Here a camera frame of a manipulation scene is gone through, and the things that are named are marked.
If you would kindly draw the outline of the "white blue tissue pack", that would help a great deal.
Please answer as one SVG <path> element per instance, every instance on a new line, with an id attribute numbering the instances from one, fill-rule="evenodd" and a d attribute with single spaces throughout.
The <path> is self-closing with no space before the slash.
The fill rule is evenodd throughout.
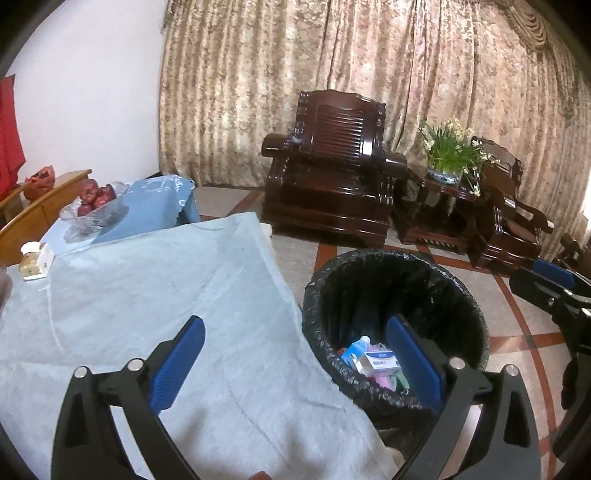
<path id="1" fill-rule="evenodd" d="M 384 377 L 401 370 L 397 357 L 390 350 L 366 352 L 356 360 L 356 370 L 367 377 Z"/>

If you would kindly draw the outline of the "blue plastic bag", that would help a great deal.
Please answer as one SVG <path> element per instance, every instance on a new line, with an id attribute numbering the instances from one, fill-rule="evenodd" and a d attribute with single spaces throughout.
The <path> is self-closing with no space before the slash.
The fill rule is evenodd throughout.
<path id="1" fill-rule="evenodd" d="M 358 370 L 358 365 L 370 348 L 370 337 L 363 335 L 348 348 L 342 351 L 341 359 L 354 370 Z"/>

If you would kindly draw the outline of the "green foam net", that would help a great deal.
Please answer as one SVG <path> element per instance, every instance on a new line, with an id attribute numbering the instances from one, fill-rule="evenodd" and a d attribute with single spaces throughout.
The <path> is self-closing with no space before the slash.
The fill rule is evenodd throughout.
<path id="1" fill-rule="evenodd" d="M 394 392 L 401 395 L 408 395 L 410 393 L 410 384 L 402 371 L 398 371 L 391 376 L 391 384 Z"/>

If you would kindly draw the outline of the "pink face mask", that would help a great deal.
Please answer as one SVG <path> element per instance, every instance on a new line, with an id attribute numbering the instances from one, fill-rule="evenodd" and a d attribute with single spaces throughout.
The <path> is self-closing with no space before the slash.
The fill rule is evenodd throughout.
<path id="1" fill-rule="evenodd" d="M 384 389 L 388 389 L 390 391 L 396 390 L 396 386 L 392 383 L 392 380 L 389 376 L 377 376 L 374 377 L 373 380 Z"/>

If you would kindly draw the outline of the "black lined trash bin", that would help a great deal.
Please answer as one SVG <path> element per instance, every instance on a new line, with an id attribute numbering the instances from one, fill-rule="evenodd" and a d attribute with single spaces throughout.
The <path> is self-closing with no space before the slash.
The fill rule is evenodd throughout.
<path id="1" fill-rule="evenodd" d="M 413 376 L 421 369 L 413 339 L 431 341 L 478 370 L 490 353 L 483 312 L 467 287 L 446 269 L 400 251 L 360 249 L 318 270 L 304 290 L 301 330 L 332 382 L 404 456 L 429 433 L 435 394 L 445 390 L 437 374 Z M 363 336 L 398 357 L 407 394 L 378 385 L 339 356 Z"/>

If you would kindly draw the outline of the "dark wooden side table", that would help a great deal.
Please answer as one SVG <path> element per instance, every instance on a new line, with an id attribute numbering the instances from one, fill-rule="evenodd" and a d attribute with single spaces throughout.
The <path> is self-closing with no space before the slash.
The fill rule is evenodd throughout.
<path id="1" fill-rule="evenodd" d="M 478 203 L 462 182 L 443 184 L 426 167 L 409 164 L 407 180 L 396 183 L 392 219 L 403 244 L 425 242 L 464 255 Z"/>

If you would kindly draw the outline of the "potted green flowering plant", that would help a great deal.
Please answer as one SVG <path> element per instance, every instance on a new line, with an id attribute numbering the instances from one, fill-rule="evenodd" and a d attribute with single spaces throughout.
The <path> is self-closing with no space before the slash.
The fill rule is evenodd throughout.
<path id="1" fill-rule="evenodd" d="M 458 186 L 464 181 L 470 193 L 480 197 L 484 165 L 499 160 L 485 150 L 473 130 L 464 128 L 457 118 L 450 118 L 437 124 L 425 121 L 419 133 L 428 174 L 448 186 Z"/>

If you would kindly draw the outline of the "light grey-blue table cloth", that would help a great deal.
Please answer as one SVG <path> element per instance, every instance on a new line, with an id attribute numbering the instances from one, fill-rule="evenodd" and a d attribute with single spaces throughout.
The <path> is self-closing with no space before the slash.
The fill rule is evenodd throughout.
<path id="1" fill-rule="evenodd" d="M 6 272 L 1 421 L 50 477 L 74 370 L 115 371 L 201 317 L 206 339 L 161 421 L 203 479 L 389 479 L 397 466 L 301 334 L 301 310 L 252 213 L 57 257 L 47 277 Z"/>

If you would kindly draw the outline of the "gold tissue box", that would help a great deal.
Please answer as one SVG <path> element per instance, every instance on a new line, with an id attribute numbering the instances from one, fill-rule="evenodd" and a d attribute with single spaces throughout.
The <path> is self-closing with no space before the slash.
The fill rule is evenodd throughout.
<path id="1" fill-rule="evenodd" d="M 43 279 L 48 276 L 54 253 L 46 242 L 30 241 L 22 245 L 19 272 L 24 281 Z"/>

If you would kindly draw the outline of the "glass fruit bowl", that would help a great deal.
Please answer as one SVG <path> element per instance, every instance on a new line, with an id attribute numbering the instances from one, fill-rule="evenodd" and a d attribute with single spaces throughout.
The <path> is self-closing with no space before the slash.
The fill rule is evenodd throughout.
<path id="1" fill-rule="evenodd" d="M 99 234 L 114 227 L 127 214 L 128 208 L 123 203 L 123 197 L 127 193 L 129 185 L 122 182 L 107 184 L 113 186 L 116 198 L 88 215 L 77 216 L 77 208 L 81 203 L 78 198 L 81 185 L 74 200 L 60 210 L 59 218 L 66 224 L 64 233 L 66 243 L 73 244 L 94 239 Z"/>

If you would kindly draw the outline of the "wooden sideboard cabinet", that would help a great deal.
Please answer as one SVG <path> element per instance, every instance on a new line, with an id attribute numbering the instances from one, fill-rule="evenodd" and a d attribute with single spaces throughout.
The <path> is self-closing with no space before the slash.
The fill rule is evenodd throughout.
<path id="1" fill-rule="evenodd" d="M 1 228 L 1 265 L 18 264 L 21 246 L 39 241 L 56 222 L 60 210 L 79 194 L 81 183 L 91 169 L 68 172 L 57 177 L 52 190 L 25 206 Z"/>

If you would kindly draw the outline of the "red apples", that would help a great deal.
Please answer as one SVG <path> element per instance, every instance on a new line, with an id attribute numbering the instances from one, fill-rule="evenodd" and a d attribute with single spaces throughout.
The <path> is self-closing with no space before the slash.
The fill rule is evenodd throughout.
<path id="1" fill-rule="evenodd" d="M 99 186 L 95 180 L 86 179 L 81 183 L 78 198 L 81 203 L 77 208 L 77 216 L 83 217 L 113 201 L 116 193 L 111 184 Z"/>

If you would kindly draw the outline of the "blue plastic table cover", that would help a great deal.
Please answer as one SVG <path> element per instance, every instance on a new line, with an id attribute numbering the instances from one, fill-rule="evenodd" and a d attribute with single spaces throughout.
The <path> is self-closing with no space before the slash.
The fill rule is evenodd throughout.
<path id="1" fill-rule="evenodd" d="M 178 175 L 137 180 L 126 186 L 116 205 L 106 205 L 92 220 L 65 214 L 43 235 L 57 255 L 90 245 L 200 222 L 194 182 Z"/>

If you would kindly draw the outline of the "red cloth drape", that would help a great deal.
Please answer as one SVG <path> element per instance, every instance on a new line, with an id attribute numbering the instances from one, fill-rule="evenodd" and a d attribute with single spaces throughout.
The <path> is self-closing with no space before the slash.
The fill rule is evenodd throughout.
<path id="1" fill-rule="evenodd" d="M 5 199 L 17 184 L 18 172 L 25 164 L 14 104 L 15 76 L 1 80 L 0 111 L 0 199 Z"/>

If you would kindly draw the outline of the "beige patterned curtain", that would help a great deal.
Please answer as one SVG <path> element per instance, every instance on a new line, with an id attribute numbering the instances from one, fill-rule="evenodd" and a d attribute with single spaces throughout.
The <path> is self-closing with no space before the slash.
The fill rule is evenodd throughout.
<path id="1" fill-rule="evenodd" d="M 159 95 L 159 167 L 259 187 L 263 137 L 294 126 L 304 90 L 387 107 L 386 146 L 420 149 L 457 119 L 524 164 L 521 194 L 554 233 L 590 236 L 590 57 L 537 1 L 172 1 Z"/>

